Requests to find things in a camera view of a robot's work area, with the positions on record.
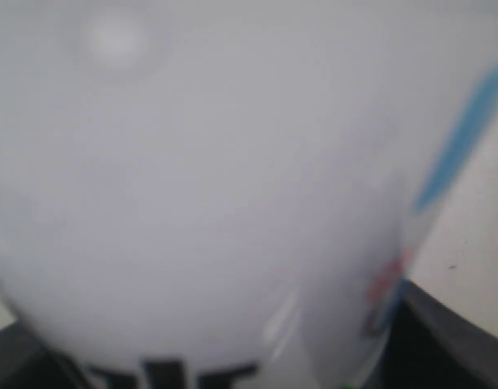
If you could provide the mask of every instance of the white container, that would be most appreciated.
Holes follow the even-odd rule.
[[[372,369],[498,2],[355,3],[0,2],[0,294],[82,387]]]

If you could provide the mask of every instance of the blue stripe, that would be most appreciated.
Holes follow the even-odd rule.
[[[498,67],[480,83],[415,202],[423,211],[449,188],[498,109]]]

